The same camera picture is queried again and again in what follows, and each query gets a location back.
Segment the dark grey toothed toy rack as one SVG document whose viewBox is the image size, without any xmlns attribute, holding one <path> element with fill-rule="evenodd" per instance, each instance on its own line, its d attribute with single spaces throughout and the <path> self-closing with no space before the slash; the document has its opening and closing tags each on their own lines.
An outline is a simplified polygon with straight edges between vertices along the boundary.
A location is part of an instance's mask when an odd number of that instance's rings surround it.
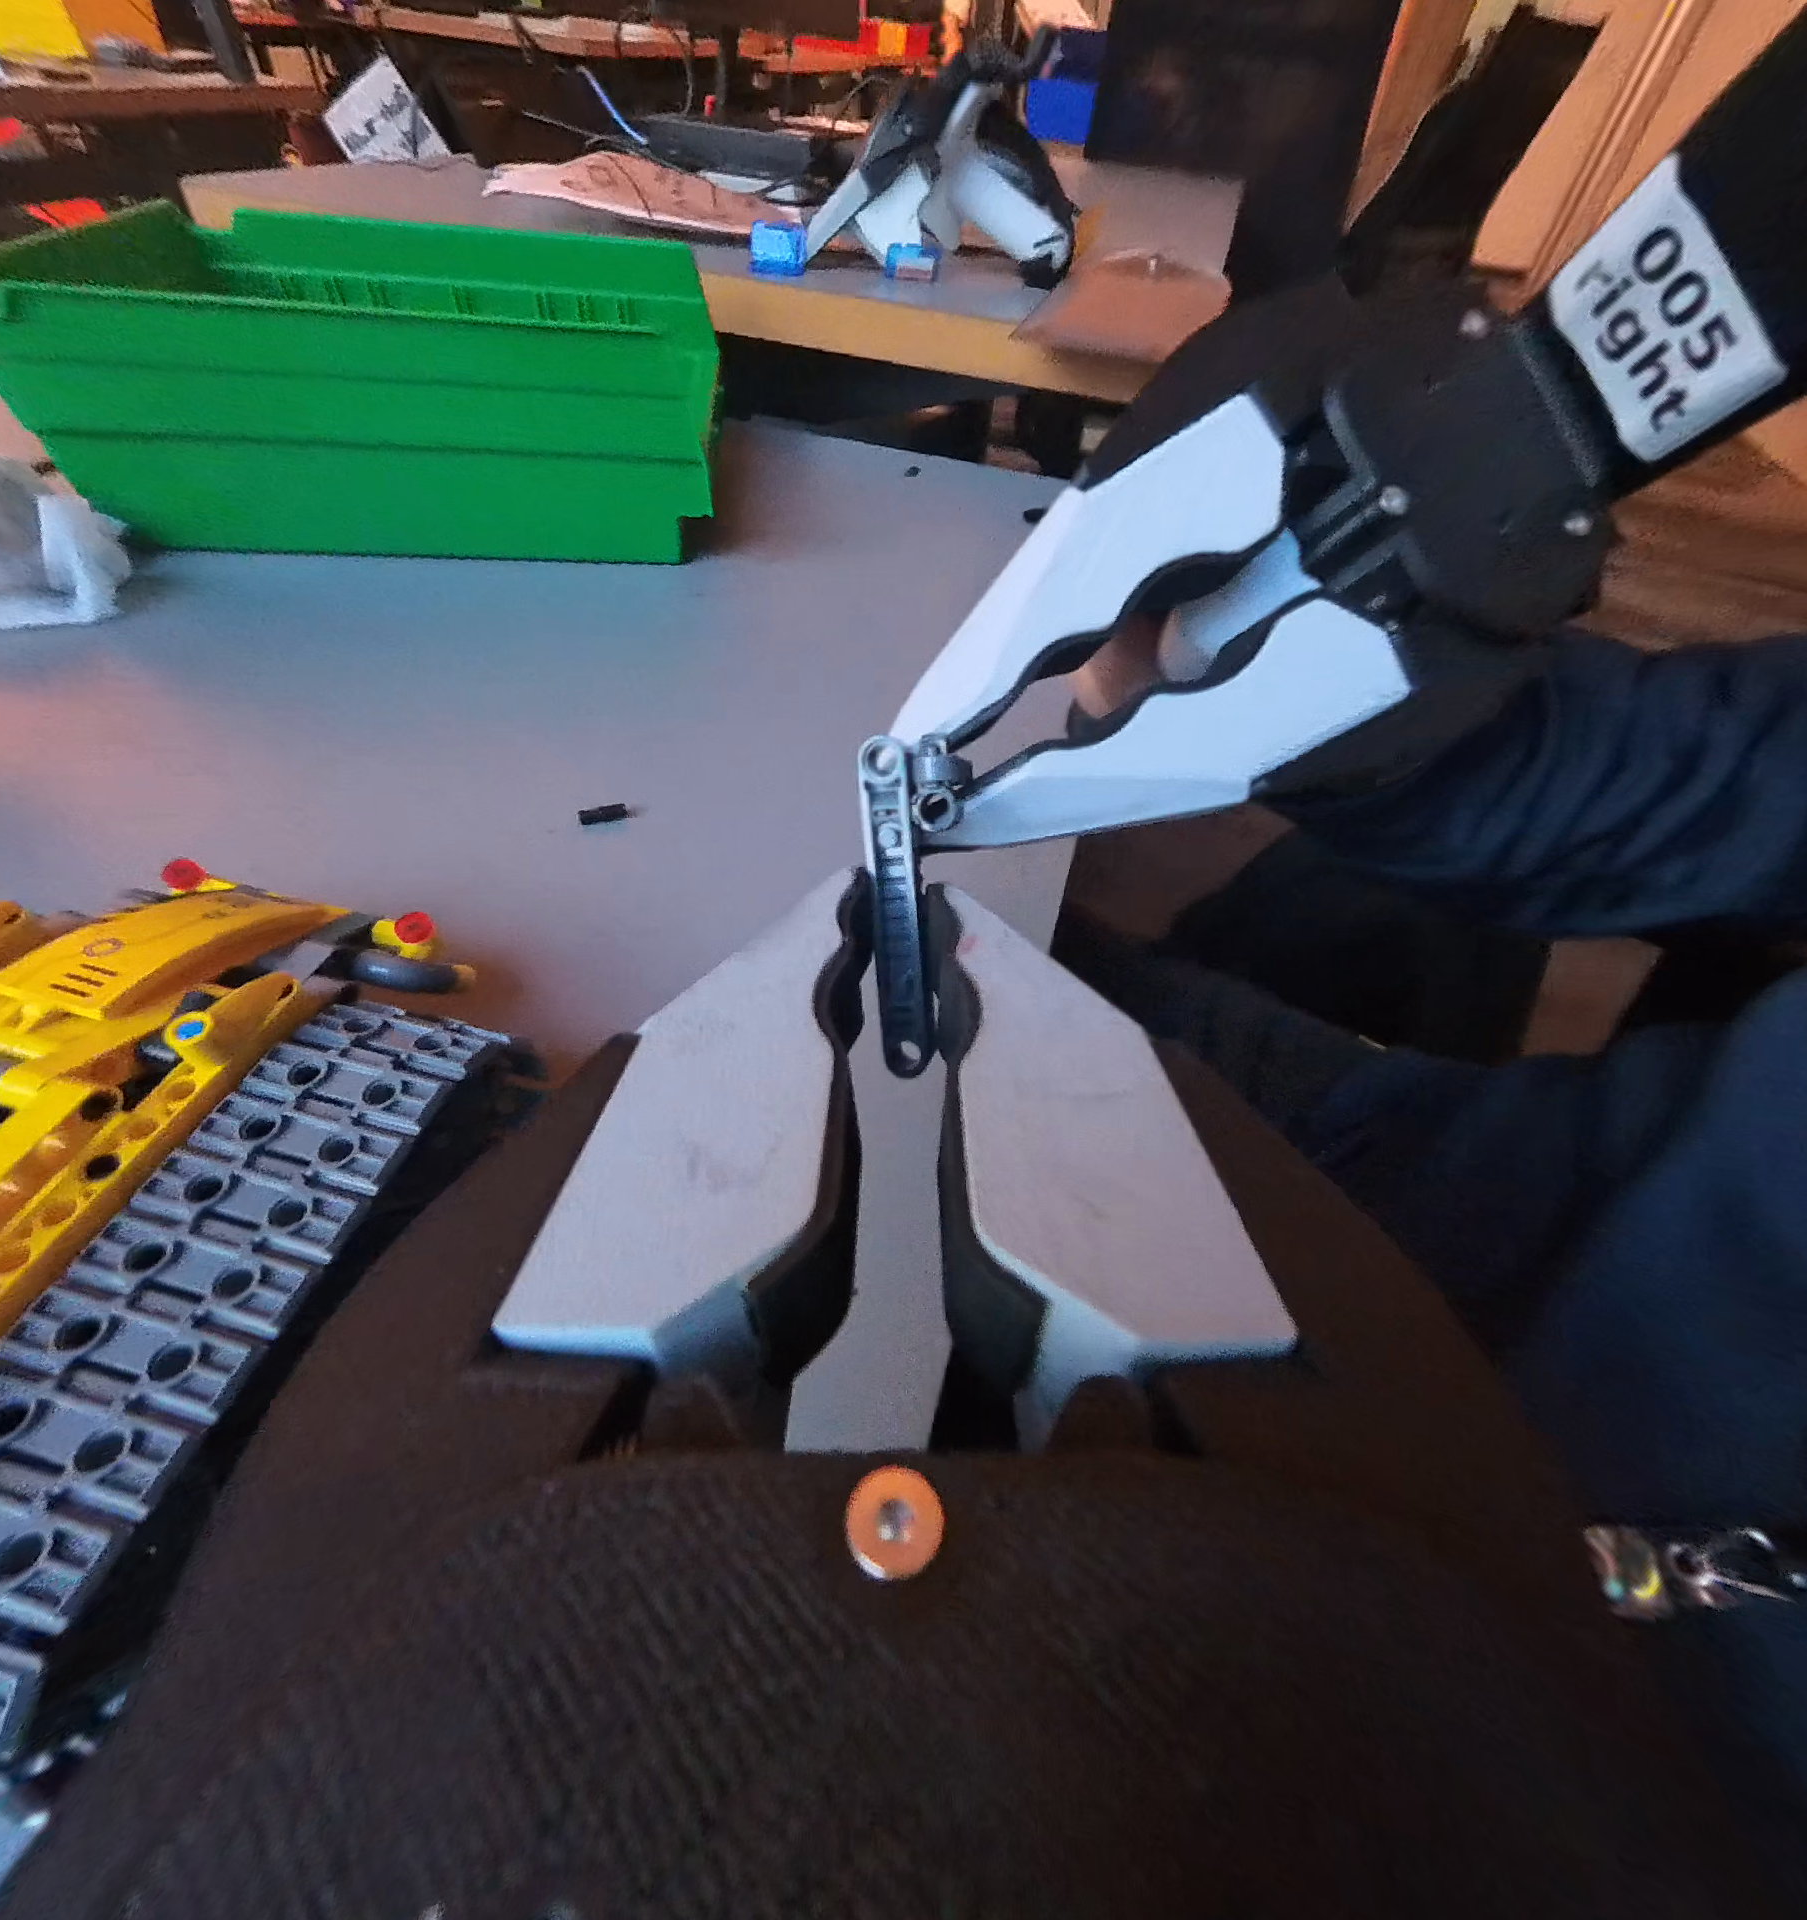
<svg viewBox="0 0 1807 1920">
<path fill-rule="evenodd" d="M 935 1056 L 935 986 L 922 925 L 914 766 L 905 741 L 873 735 L 858 748 L 858 798 L 882 1061 L 891 1075 L 919 1080 Z"/>
</svg>

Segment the white black handheld tool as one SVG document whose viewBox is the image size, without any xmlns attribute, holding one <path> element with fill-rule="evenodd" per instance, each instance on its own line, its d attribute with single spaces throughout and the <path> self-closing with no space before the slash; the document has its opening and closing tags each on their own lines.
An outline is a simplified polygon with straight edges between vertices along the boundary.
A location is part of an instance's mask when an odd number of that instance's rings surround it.
<svg viewBox="0 0 1807 1920">
<path fill-rule="evenodd" d="M 1081 208 L 1016 112 L 1016 89 L 1047 51 L 965 41 L 935 76 L 905 83 L 834 192 L 804 231 L 815 261 L 843 234 L 880 269 L 914 250 L 958 250 L 976 231 L 1021 282 L 1055 288 L 1077 256 Z"/>
</svg>

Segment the grey topped back table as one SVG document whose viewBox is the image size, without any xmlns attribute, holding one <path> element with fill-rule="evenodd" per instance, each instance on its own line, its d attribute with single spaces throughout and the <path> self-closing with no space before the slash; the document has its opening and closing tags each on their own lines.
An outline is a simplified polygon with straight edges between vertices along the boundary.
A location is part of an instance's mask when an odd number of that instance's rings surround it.
<svg viewBox="0 0 1807 1920">
<path fill-rule="evenodd" d="M 357 219 L 620 231 L 606 215 L 549 195 L 489 192 L 473 159 L 334 162 L 188 177 L 200 226 L 243 209 L 308 209 Z M 1112 247 L 1100 219 L 1051 293 L 1021 282 L 998 250 L 945 256 L 935 278 L 891 278 L 867 256 L 830 256 L 804 277 L 759 277 L 745 241 L 692 241 L 715 330 L 743 342 L 834 353 L 909 373 L 1129 404 L 1185 334 L 1228 304 L 1228 277 L 1197 271 L 1169 247 Z"/>
</svg>

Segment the green plastic bin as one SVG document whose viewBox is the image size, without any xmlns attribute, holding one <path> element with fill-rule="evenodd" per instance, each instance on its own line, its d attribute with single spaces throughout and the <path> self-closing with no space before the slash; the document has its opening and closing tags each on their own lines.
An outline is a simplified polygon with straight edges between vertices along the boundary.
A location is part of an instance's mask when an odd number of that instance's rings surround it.
<svg viewBox="0 0 1807 1920">
<path fill-rule="evenodd" d="M 143 202 L 0 245 L 0 401 L 163 549 L 684 562 L 719 334 L 685 245 Z"/>
</svg>

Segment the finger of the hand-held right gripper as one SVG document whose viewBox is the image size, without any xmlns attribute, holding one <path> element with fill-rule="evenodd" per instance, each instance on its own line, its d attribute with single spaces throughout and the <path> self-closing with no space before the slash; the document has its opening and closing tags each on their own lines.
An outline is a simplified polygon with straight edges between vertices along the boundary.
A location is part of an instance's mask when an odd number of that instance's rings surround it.
<svg viewBox="0 0 1807 1920">
<path fill-rule="evenodd" d="M 1250 394 L 1180 428 L 1106 479 L 1055 495 L 1007 569 L 905 698 L 895 735 L 947 752 L 976 741 L 1066 643 L 1106 637 L 1139 597 L 1185 564 L 1228 571 L 1228 609 L 1301 604 L 1280 529 L 1287 447 Z"/>
<path fill-rule="evenodd" d="M 1221 680 L 1144 694 L 1115 729 L 976 778 L 935 847 L 1021 847 L 1214 813 L 1410 696 L 1387 628 L 1321 597 L 1269 618 Z"/>
</svg>

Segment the yellow toy tracked robot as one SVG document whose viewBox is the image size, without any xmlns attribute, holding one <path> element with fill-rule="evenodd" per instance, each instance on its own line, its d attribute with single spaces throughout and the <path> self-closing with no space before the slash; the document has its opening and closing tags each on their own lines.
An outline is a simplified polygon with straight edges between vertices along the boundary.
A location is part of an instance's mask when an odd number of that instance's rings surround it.
<svg viewBox="0 0 1807 1920">
<path fill-rule="evenodd" d="M 281 1382 L 543 1094 L 473 973 L 190 858 L 0 899 L 0 1805 L 98 1749 Z"/>
</svg>

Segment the printed paper sheet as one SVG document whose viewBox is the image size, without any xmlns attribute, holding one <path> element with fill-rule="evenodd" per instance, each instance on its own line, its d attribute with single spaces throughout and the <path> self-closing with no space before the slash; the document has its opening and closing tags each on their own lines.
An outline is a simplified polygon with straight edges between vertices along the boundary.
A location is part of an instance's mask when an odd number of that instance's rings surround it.
<svg viewBox="0 0 1807 1920">
<path fill-rule="evenodd" d="M 745 241 L 757 223 L 786 218 L 759 195 L 624 153 L 498 166 L 484 195 L 561 202 L 618 223 L 704 241 Z"/>
</svg>

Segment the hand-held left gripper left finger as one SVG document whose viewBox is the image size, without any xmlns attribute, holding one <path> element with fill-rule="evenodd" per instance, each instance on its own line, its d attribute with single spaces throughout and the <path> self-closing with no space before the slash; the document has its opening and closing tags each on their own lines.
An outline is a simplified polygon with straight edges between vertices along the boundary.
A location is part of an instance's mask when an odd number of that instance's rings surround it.
<svg viewBox="0 0 1807 1920">
<path fill-rule="evenodd" d="M 654 1374 L 796 1374 L 851 1280 L 847 1051 L 862 1029 L 862 873 L 801 896 L 639 1029 L 543 1220 L 493 1336 Z"/>
</svg>

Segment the white crumpled tissue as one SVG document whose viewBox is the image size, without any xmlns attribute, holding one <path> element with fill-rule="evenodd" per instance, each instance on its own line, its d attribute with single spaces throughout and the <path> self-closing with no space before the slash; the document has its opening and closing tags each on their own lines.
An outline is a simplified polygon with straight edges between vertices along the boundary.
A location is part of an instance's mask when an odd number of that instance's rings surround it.
<svg viewBox="0 0 1807 1920">
<path fill-rule="evenodd" d="M 0 631 L 92 628 L 128 574 L 122 521 L 0 456 Z"/>
</svg>

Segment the person's right hand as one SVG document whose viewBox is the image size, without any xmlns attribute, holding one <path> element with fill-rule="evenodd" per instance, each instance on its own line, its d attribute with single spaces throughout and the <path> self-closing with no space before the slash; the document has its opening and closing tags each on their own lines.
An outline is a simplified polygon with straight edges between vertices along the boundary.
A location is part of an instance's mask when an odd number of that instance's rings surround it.
<svg viewBox="0 0 1807 1920">
<path fill-rule="evenodd" d="M 1106 721 L 1165 680 L 1165 631 L 1180 628 L 1180 609 L 1131 609 L 1068 674 L 1068 729 Z"/>
</svg>

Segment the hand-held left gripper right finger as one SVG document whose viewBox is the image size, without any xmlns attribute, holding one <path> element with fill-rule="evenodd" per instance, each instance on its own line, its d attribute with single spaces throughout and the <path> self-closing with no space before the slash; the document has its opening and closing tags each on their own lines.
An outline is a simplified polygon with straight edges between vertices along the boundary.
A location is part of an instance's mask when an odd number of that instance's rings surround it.
<svg viewBox="0 0 1807 1920">
<path fill-rule="evenodd" d="M 1151 1036 L 957 887 L 929 891 L 953 1346 L 1009 1406 L 1275 1363 L 1301 1330 Z"/>
</svg>

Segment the white sign card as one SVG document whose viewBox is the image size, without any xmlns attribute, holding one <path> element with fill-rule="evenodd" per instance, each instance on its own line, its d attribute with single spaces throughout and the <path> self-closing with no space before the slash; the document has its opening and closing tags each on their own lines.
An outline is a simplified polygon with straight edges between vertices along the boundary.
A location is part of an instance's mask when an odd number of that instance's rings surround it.
<svg viewBox="0 0 1807 1920">
<path fill-rule="evenodd" d="M 320 112 L 345 162 L 444 162 L 453 146 L 391 55 L 375 55 Z"/>
</svg>

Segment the person's right forearm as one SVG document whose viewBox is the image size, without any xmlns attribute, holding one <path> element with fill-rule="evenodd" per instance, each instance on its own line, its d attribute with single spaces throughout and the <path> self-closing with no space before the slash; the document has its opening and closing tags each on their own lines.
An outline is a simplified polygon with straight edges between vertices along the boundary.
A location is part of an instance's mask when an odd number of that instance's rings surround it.
<svg viewBox="0 0 1807 1920">
<path fill-rule="evenodd" d="M 1537 937 L 1807 937 L 1807 633 L 1638 650 L 1568 631 L 1413 774 L 1273 810 L 1369 875 Z"/>
</svg>

